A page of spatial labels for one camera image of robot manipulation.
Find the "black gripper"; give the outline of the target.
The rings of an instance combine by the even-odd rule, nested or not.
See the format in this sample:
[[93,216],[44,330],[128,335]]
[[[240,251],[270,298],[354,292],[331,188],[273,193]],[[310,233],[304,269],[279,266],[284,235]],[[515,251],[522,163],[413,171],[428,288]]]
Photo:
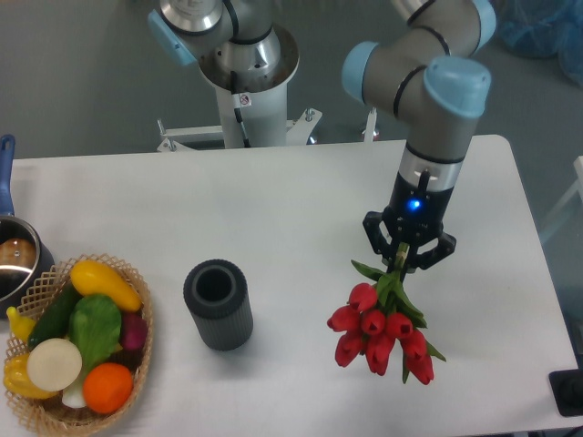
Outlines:
[[[456,238],[443,233],[443,219],[453,190],[432,191],[432,174],[423,170],[416,183],[397,175],[389,205],[383,214],[369,211],[363,219],[363,228],[373,252],[382,258],[387,272],[395,270],[398,246],[404,243],[408,251],[405,271],[427,270],[455,252]],[[385,225],[389,238],[382,232]],[[436,239],[436,245],[423,253],[418,247]]]

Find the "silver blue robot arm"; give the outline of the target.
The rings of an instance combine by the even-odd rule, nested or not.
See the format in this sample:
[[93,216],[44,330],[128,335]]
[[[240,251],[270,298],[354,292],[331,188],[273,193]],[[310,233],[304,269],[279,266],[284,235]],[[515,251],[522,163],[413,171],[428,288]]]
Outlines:
[[[388,206],[363,227],[389,272],[429,269],[451,255],[443,218],[491,84],[473,56],[492,36],[487,1],[398,1],[407,33],[362,42],[343,62],[345,92],[409,127]],[[225,146],[281,146],[287,85],[299,64],[268,1],[160,1],[148,27],[178,64],[198,64],[216,92]]]

